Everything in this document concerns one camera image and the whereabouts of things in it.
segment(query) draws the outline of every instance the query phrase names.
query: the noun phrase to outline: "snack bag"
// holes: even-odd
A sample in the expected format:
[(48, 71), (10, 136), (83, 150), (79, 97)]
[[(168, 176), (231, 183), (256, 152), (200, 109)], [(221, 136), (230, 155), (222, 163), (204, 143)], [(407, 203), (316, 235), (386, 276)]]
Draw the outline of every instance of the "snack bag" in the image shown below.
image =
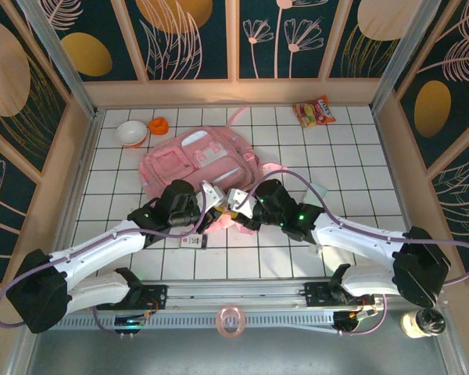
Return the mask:
[(335, 122), (328, 108), (328, 98), (326, 95), (304, 103), (292, 105), (294, 113), (303, 127), (313, 127)]

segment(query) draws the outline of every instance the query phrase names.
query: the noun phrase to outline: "white bowl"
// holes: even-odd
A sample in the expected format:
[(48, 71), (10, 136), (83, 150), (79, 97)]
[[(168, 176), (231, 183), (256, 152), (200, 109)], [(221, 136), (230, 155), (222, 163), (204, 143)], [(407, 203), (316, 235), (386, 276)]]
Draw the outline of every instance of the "white bowl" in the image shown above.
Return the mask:
[(141, 121), (127, 121), (116, 129), (116, 139), (124, 147), (138, 147), (146, 139), (148, 128)]

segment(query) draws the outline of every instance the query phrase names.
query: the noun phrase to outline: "orange lid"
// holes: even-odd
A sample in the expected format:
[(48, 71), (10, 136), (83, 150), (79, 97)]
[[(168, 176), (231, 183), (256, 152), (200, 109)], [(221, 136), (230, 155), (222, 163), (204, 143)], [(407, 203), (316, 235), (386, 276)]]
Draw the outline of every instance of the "orange lid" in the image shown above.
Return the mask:
[(154, 135), (164, 135), (169, 131), (169, 123), (163, 117), (156, 117), (155, 119), (149, 121), (148, 129), (151, 134)]

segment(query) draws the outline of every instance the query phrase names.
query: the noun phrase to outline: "white tile floor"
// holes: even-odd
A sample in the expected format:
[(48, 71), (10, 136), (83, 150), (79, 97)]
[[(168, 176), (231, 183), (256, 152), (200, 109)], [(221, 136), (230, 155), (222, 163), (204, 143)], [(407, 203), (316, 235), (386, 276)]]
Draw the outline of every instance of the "white tile floor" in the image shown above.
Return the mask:
[[(77, 245), (108, 230), (146, 203), (138, 165), (152, 147), (200, 125), (221, 126), (236, 108), (117, 109), (106, 111), (73, 236)], [(336, 123), (302, 129), (288, 106), (252, 107), (234, 122), (233, 130), (254, 144), (263, 163), (282, 163), (329, 189), (331, 210), (358, 223), (405, 230), (384, 153), (368, 107), (332, 107)], [(170, 131), (153, 136), (140, 148), (121, 148), (115, 128), (126, 120), (147, 123), (163, 116)], [(284, 186), (302, 200), (304, 187), (293, 177)], [(181, 233), (174, 228), (171, 233)], [(206, 250), (178, 249), (178, 240), (161, 241), (119, 259), (103, 271), (129, 267), (142, 280), (244, 279), (331, 276), (341, 263), (368, 259), (324, 248), (316, 253), (291, 241), (276, 227), (254, 236), (234, 227), (209, 235)]]

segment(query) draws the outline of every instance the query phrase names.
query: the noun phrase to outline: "pink tape roll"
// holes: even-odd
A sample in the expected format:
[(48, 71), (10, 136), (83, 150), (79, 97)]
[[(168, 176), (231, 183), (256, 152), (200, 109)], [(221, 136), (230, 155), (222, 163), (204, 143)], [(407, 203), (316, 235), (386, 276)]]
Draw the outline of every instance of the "pink tape roll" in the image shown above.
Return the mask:
[(242, 309), (227, 305), (216, 316), (217, 331), (225, 338), (237, 338), (245, 330), (246, 317)]

